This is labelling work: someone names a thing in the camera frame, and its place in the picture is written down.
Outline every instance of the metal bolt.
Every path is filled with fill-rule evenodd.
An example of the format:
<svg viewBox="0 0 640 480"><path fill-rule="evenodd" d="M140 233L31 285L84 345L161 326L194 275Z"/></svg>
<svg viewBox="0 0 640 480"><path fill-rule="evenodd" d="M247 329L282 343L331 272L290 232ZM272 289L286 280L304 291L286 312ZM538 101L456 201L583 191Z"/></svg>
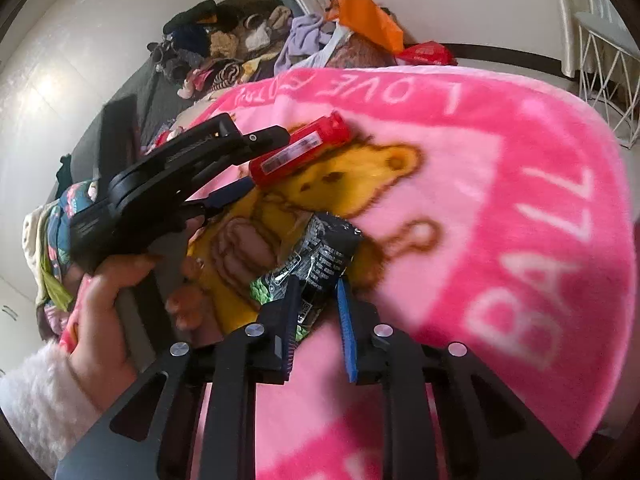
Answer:
<svg viewBox="0 0 640 480"><path fill-rule="evenodd" d="M462 343L451 343L447 350L453 357L464 357L466 355L466 346Z"/></svg>
<svg viewBox="0 0 640 480"><path fill-rule="evenodd" d="M174 343L171 345L171 355L180 357L189 352L189 345L184 342Z"/></svg>
<svg viewBox="0 0 640 480"><path fill-rule="evenodd" d="M251 325L247 325L244 329L244 333L249 337L258 337L259 335L264 334L264 325L260 323L251 323Z"/></svg>
<svg viewBox="0 0 640 480"><path fill-rule="evenodd" d="M394 329L389 325L380 324L373 327L373 333L378 337L389 337L394 332Z"/></svg>

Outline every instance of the human hand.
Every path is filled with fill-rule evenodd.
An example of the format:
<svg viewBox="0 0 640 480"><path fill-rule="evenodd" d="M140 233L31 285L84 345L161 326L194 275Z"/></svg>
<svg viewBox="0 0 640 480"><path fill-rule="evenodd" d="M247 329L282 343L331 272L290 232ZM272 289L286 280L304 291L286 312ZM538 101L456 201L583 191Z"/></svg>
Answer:
<svg viewBox="0 0 640 480"><path fill-rule="evenodd" d="M84 297L79 317L78 346L69 357L79 386L100 411L106 410L133 384L137 372L127 358L127 348L114 302L121 288L135 286L160 258L152 254L110 256L96 270ZM185 258L182 273L196 280L200 265ZM194 344L219 340L220 332L206 295L187 282L167 300L166 309L176 326L193 330Z"/></svg>

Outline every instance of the white wire side table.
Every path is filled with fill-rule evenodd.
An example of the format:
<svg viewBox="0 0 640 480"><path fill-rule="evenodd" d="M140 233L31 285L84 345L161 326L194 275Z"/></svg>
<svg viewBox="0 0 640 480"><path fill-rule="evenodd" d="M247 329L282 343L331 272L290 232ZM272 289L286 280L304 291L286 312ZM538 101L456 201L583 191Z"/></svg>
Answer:
<svg viewBox="0 0 640 480"><path fill-rule="evenodd" d="M580 36L579 96L607 121L621 146L640 134L640 49L624 28L576 12Z"/></svg>

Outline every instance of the yellow cartoon bear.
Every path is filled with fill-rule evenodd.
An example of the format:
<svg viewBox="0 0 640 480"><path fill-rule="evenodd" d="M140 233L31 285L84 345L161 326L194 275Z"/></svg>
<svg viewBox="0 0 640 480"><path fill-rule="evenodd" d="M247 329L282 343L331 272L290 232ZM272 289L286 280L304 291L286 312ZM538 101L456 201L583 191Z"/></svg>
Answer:
<svg viewBox="0 0 640 480"><path fill-rule="evenodd" d="M421 164L414 146L377 146L356 138L235 203L190 248L205 262L200 285L212 296L223 332L255 320L259 305L249 296L249 284L286 259L313 211L353 218ZM386 259L424 248L439 236L429 220L403 229L408 231L401 238L388 240L390 251L370 238L361 243L348 271L354 288L374 286Z"/></svg>

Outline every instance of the fleece blanket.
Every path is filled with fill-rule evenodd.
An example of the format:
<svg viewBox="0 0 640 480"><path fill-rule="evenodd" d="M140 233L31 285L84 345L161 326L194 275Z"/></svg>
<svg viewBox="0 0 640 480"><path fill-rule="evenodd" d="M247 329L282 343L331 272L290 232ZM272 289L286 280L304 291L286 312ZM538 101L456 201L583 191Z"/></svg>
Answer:
<svg viewBox="0 0 640 480"><path fill-rule="evenodd" d="M633 315L611 131L542 82L454 67L292 70L227 92L195 123L228 112L246 134L292 130L332 110L353 142L254 189L192 245L222 328L255 319L248 284L286 256L309 211L328 210L366 235L351 282L385 322L424 344L465 342L576 455L612 395ZM329 314L289 383L258 386L257 477L379 478L380 400L348 383Z"/></svg>

